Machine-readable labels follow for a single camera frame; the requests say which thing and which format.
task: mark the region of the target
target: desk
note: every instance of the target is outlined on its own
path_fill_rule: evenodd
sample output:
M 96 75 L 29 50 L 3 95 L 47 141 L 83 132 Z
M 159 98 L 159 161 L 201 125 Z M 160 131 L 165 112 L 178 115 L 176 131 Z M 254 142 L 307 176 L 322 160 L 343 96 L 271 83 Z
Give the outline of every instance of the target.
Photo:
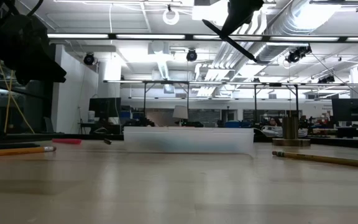
M 85 128 L 95 128 L 97 123 L 78 123 L 80 125 L 80 134 L 86 134 Z M 107 124 L 104 126 L 111 134 L 121 134 L 121 125 L 119 124 Z
M 337 138 L 358 137 L 358 127 L 338 127 Z

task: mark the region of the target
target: person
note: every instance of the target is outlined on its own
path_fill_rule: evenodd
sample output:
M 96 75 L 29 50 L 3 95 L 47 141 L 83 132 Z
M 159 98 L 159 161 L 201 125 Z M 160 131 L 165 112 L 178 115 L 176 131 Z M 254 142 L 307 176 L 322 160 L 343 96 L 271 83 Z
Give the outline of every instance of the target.
M 274 126 L 274 127 L 281 126 L 281 122 L 277 117 L 271 118 L 268 123 L 270 126 Z

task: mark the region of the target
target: ceiling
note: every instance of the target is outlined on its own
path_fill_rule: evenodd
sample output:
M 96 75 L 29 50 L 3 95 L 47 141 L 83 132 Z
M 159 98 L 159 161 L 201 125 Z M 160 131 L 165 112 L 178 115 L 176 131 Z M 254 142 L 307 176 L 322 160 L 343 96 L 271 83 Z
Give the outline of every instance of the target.
M 33 8 L 35 0 L 16 0 L 16 6 L 20 12 L 28 12 Z M 267 21 L 271 20 L 289 0 L 276 0 L 277 6 L 266 11 Z M 113 5 L 110 9 L 108 4 L 83 4 L 70 2 L 44 1 L 37 15 L 48 25 L 49 32 L 110 32 L 109 10 L 111 10 L 111 26 L 113 33 L 166 33 L 166 34 L 212 34 L 201 21 L 192 20 L 192 7 L 185 6 L 180 9 L 180 19 L 177 24 L 171 26 L 166 24 L 162 17 L 165 6 L 144 6 L 145 14 L 140 5 L 124 6 Z M 313 35 L 358 35 L 358 12 L 357 6 L 342 7 L 323 25 L 313 31 Z M 150 62 L 147 58 L 147 47 L 150 41 L 128 41 L 128 40 L 79 40 L 72 41 L 76 45 L 115 45 L 127 61 L 123 66 L 122 74 L 126 78 L 135 77 L 137 74 L 151 74 L 158 70 L 156 62 Z M 212 62 L 219 52 L 221 42 L 186 42 L 171 41 L 170 47 L 183 47 L 183 49 L 196 49 L 199 61 L 187 63 L 185 51 L 176 51 L 173 60 L 167 62 L 169 70 L 190 70 L 195 71 L 197 63 Z M 349 69 L 357 65 L 352 62 L 358 61 L 358 44 L 311 44 L 313 53 L 328 68 L 334 68 L 336 75 L 348 79 Z M 279 57 L 272 62 L 275 66 L 266 67 L 264 77 L 277 77 L 277 81 L 285 81 L 288 76 L 299 77 L 296 80 L 308 81 L 314 75 L 318 75 L 326 68 L 319 63 L 312 55 L 302 59 L 291 69 L 283 65 L 284 57 Z M 238 82 L 245 81 L 239 77 Z

